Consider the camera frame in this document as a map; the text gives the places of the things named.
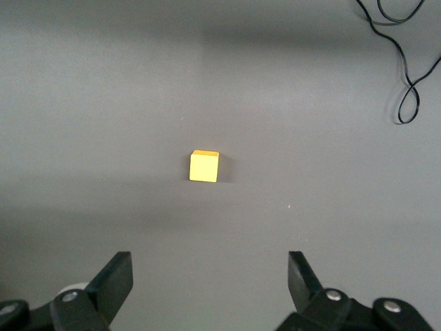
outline gray table surface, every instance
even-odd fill
[[[390,30],[412,77],[440,13]],[[441,328],[441,72],[394,125],[400,62],[354,1],[2,1],[0,45],[0,299],[37,307],[130,250],[113,330],[267,331],[302,250]],[[187,180],[194,149],[218,183]]]

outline wire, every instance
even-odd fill
[[[416,79],[415,81],[412,81],[409,77],[409,67],[407,65],[407,59],[406,56],[404,55],[404,52],[400,46],[400,44],[392,37],[388,36],[387,34],[384,34],[380,31],[377,30],[376,25],[379,26],[396,26],[398,24],[403,24],[405,22],[407,22],[408,20],[410,20],[417,12],[418,10],[421,8],[422,4],[424,3],[425,0],[421,0],[419,2],[419,4],[416,6],[415,10],[413,10],[413,12],[406,17],[405,19],[394,19],[393,17],[390,17],[383,9],[382,5],[381,5],[381,0],[377,0],[377,5],[378,5],[378,9],[381,13],[381,15],[387,19],[389,21],[389,23],[380,23],[380,22],[376,22],[372,19],[371,15],[369,14],[369,12],[367,11],[365,5],[363,4],[363,2],[361,2],[361,0],[356,0],[358,5],[360,5],[361,9],[363,10],[363,12],[366,15],[367,21],[369,22],[369,25],[371,26],[372,31],[375,32],[376,35],[385,38],[387,40],[389,40],[390,42],[392,42],[392,44],[395,46],[395,48],[397,49],[398,53],[400,54],[401,60],[402,60],[402,64],[403,64],[403,68],[404,68],[404,76],[406,77],[406,82],[407,82],[407,91],[404,94],[400,105],[398,107],[398,120],[399,123],[397,124],[409,124],[411,123],[416,116],[418,115],[418,112],[420,110],[420,94],[418,93],[417,89],[416,89],[416,84],[420,83],[422,80],[426,79],[436,68],[436,66],[439,64],[439,62],[441,62],[441,57],[439,57],[435,63],[430,67],[429,71],[427,71],[424,75],[422,75],[420,78]],[[416,101],[416,106],[415,106],[415,110],[413,111],[413,114],[406,120],[404,120],[402,118],[402,114],[401,114],[401,110],[402,110],[402,105],[404,103],[404,101],[406,100],[407,96],[409,95],[409,93],[413,94],[413,96],[415,97],[415,101]]]

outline yellow cube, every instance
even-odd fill
[[[190,158],[190,181],[217,182],[218,164],[218,152],[195,150]]]

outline black cord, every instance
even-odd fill
[[[401,102],[400,102],[400,106],[398,107],[398,120],[399,123],[397,124],[409,124],[411,123],[416,116],[418,115],[418,112],[420,110],[420,94],[418,93],[417,89],[416,89],[416,84],[420,83],[423,79],[426,79],[432,72],[433,70],[436,68],[436,66],[439,64],[439,62],[441,62],[441,57],[439,57],[435,63],[430,67],[429,71],[426,72],[424,75],[422,75],[420,78],[416,79],[415,81],[412,81],[409,77],[409,68],[407,65],[407,59],[406,56],[404,55],[404,52],[400,46],[400,44],[392,37],[388,36],[387,34],[381,33],[380,31],[377,30],[377,28],[375,27],[375,25],[379,25],[379,26],[396,26],[398,24],[403,24],[405,22],[407,22],[408,20],[410,20],[416,13],[417,11],[421,8],[422,4],[424,3],[425,0],[421,0],[418,4],[418,6],[415,8],[415,10],[405,19],[394,19],[393,17],[390,17],[383,9],[382,5],[381,5],[381,0],[377,0],[377,5],[378,5],[378,9],[381,12],[381,15],[387,19],[389,22],[391,23],[380,23],[380,22],[375,22],[371,15],[369,14],[369,12],[367,11],[365,5],[363,4],[363,2],[361,2],[361,0],[356,0],[358,5],[360,5],[361,9],[363,10],[363,12],[365,12],[367,21],[369,22],[369,25],[371,26],[372,31],[374,31],[378,36],[385,38],[387,40],[389,40],[390,42],[392,42],[392,44],[395,46],[395,48],[397,49],[398,53],[401,56],[401,60],[402,60],[402,64],[403,64],[403,68],[404,68],[404,75],[406,77],[406,82],[407,82],[407,91],[404,94]],[[415,101],[416,101],[416,106],[415,106],[415,110],[413,111],[412,116],[407,119],[407,120],[403,120],[402,116],[401,116],[401,109],[402,109],[402,105],[404,103],[404,101],[406,100],[407,96],[409,95],[409,93],[412,92],[412,94],[415,97]]]

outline metal bolt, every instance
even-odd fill
[[[17,308],[17,304],[7,305],[6,307],[3,307],[2,309],[0,309],[0,316],[10,314],[15,310],[15,308]]]
[[[62,302],[71,302],[72,300],[75,300],[77,295],[77,292],[67,293],[61,300]]]
[[[390,312],[401,312],[401,307],[396,302],[385,301],[383,306]]]
[[[335,290],[329,290],[326,292],[326,296],[332,301],[340,301],[342,299],[342,295]]]

